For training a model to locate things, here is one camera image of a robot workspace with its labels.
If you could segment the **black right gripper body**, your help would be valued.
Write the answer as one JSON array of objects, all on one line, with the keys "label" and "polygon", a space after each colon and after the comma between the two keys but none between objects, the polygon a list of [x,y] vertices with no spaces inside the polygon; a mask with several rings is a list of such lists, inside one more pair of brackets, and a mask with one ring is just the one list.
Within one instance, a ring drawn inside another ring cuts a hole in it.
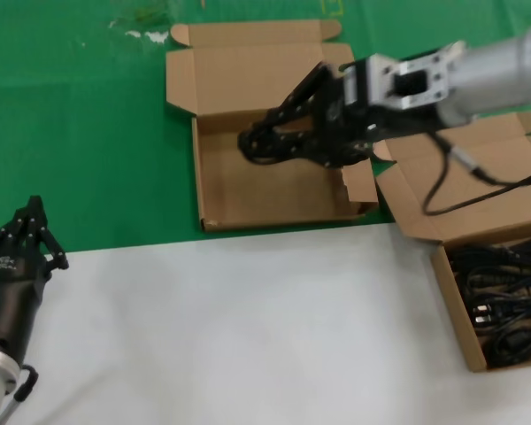
[{"label": "black right gripper body", "polygon": [[312,98],[314,139],[323,151],[343,151],[374,142],[377,119],[369,104],[368,61],[338,68],[323,63],[322,80]]}]

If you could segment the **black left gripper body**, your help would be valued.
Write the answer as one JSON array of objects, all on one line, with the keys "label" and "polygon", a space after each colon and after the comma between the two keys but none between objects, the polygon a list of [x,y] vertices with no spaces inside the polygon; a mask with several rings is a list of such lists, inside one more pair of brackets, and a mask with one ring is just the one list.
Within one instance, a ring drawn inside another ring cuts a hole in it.
[{"label": "black left gripper body", "polygon": [[22,364],[50,279],[46,258],[24,249],[0,249],[0,352]]}]

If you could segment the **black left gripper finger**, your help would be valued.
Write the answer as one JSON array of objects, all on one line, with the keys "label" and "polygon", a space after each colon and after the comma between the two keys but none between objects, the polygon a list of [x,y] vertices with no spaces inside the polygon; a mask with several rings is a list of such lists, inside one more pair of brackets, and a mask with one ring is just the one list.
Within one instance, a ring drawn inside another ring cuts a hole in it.
[{"label": "black left gripper finger", "polygon": [[34,229],[37,218],[37,196],[31,196],[27,204],[17,209],[13,218],[0,227],[0,246],[20,245]]},{"label": "black left gripper finger", "polygon": [[29,234],[35,249],[39,251],[43,245],[51,256],[51,259],[45,261],[47,271],[69,268],[65,250],[49,231],[47,215],[40,196],[29,198]]}]

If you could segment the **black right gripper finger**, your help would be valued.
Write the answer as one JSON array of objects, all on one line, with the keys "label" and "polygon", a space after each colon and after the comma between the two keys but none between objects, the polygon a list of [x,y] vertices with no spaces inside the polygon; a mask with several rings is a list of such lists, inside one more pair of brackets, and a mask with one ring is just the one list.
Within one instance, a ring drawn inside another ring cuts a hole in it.
[{"label": "black right gripper finger", "polygon": [[277,128],[312,114],[314,96],[335,79],[331,66],[319,62],[277,107],[238,135],[241,153],[296,153],[302,135],[278,132]]},{"label": "black right gripper finger", "polygon": [[247,139],[247,160],[270,166],[294,159],[305,159],[325,168],[352,166],[368,159],[368,151],[344,145],[332,149],[315,139],[296,136],[272,136]]}]

